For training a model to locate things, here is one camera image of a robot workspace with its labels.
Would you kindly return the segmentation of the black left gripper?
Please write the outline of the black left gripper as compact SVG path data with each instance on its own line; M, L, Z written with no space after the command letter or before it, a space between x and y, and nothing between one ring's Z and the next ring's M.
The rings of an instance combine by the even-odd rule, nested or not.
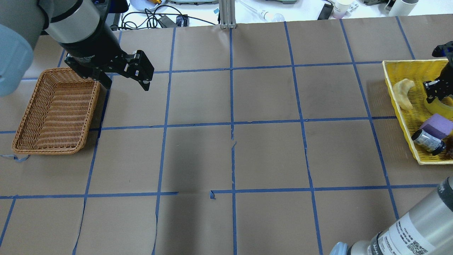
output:
M142 50L126 53L114 35L95 35L81 42L66 43L65 63L80 77L93 79L110 89L108 73L134 79L144 91L149 91L154 66Z

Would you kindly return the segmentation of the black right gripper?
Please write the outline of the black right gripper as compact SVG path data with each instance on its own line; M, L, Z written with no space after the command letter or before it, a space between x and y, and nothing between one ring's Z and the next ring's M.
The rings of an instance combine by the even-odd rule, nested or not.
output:
M441 70L437 79L423 83L428 104L431 104L435 99L443 100L453 93L453 42L437 45L431 55L433 57L446 57L448 63Z

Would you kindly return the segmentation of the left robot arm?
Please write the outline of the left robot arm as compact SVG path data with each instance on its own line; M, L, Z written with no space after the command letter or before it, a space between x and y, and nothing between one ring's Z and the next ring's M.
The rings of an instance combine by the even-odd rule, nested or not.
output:
M33 61L42 31L68 53L65 63L81 78L111 86L108 73L137 81L145 90L154 67L145 52L127 54L110 26L109 13L128 10L125 0L2 0L0 2L0 94L13 93Z

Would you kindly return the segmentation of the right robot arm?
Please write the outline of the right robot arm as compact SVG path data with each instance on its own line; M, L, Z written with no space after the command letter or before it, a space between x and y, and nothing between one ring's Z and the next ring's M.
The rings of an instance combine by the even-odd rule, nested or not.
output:
M432 60L383 61L398 122L420 165L451 164L452 42L435 47ZM332 255L451 255L452 177L370 241L338 242Z

